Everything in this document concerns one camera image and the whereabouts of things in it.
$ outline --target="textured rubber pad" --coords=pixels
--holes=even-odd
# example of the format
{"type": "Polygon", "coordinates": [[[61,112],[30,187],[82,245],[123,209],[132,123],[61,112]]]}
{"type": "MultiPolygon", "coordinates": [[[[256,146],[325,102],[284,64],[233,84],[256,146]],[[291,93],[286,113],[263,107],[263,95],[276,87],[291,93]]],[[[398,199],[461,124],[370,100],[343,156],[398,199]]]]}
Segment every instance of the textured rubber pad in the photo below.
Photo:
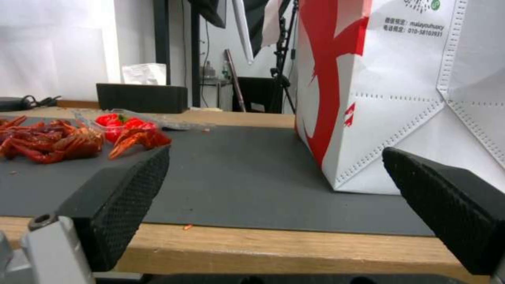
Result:
{"type": "Polygon", "coordinates": [[[58,209],[73,219],[92,271],[112,269],[123,255],[165,179],[169,149],[151,150],[130,167],[99,171],[58,209]]]}
{"type": "Polygon", "coordinates": [[[386,148],[401,195],[473,274],[490,275],[505,250],[505,195],[473,174],[386,148]]]}

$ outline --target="crayfish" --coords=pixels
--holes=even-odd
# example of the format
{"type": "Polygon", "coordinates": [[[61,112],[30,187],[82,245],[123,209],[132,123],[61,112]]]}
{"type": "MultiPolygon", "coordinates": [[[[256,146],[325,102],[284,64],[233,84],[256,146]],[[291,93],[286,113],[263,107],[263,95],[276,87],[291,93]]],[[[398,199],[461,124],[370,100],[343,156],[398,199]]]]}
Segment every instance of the crayfish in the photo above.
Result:
{"type": "Polygon", "coordinates": [[[24,121],[26,116],[0,120],[0,156],[23,155],[36,163],[51,164],[93,157],[102,150],[103,135],[79,121],[78,127],[66,120],[20,126],[24,121]]]}
{"type": "Polygon", "coordinates": [[[163,135],[157,129],[124,129],[114,143],[114,148],[109,153],[109,159],[113,160],[135,144],[144,146],[147,150],[169,145],[172,140],[163,135]]]}

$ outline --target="black mat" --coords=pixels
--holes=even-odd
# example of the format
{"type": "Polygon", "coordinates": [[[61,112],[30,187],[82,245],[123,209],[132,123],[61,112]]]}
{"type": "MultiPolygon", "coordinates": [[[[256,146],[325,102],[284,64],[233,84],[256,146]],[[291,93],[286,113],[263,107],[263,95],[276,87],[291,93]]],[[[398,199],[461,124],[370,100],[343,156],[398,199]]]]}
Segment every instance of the black mat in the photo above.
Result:
{"type": "MultiPolygon", "coordinates": [[[[333,192],[291,129],[220,126],[169,135],[169,173],[145,222],[433,235],[400,196],[333,192]]],[[[0,216],[52,211],[101,168],[143,155],[109,161],[109,150],[54,165],[0,160],[0,216]]]]}

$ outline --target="logo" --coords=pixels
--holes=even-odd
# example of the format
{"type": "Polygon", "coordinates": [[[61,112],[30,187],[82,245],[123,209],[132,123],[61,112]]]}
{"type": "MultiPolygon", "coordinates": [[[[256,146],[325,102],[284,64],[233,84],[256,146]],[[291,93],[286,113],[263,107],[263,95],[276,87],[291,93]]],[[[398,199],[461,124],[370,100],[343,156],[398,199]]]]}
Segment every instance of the logo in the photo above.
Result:
{"type": "Polygon", "coordinates": [[[344,121],[344,126],[345,127],[351,127],[352,121],[354,119],[354,110],[356,109],[356,103],[352,103],[352,105],[345,111],[345,121],[344,121]]]}
{"type": "Polygon", "coordinates": [[[405,6],[419,13],[440,9],[440,0],[403,0],[405,6]]]}
{"type": "Polygon", "coordinates": [[[433,2],[431,3],[431,9],[437,11],[439,8],[440,8],[440,1],[433,0],[433,2]]]}

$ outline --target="light stand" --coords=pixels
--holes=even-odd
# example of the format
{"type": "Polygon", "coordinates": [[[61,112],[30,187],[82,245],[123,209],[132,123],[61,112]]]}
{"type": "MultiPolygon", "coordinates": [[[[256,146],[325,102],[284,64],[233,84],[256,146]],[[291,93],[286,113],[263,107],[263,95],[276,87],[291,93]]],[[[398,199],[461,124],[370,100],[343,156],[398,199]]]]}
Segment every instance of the light stand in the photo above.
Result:
{"type": "Polygon", "coordinates": [[[282,112],[283,91],[286,92],[286,96],[293,113],[296,112],[296,108],[294,107],[293,101],[288,92],[288,87],[291,86],[291,84],[289,83],[289,79],[283,75],[283,71],[284,71],[284,64],[286,63],[286,55],[287,52],[289,51],[289,41],[291,40],[291,32],[293,31],[294,19],[296,17],[297,12],[298,12],[298,0],[293,0],[293,10],[291,11],[291,20],[289,21],[288,30],[286,30],[286,19],[282,17],[279,20],[280,36],[276,45],[277,50],[274,52],[277,58],[276,66],[275,68],[270,69],[270,73],[272,74],[272,77],[275,79],[275,87],[274,87],[274,93],[272,94],[270,107],[268,109],[269,113],[282,112]]]}

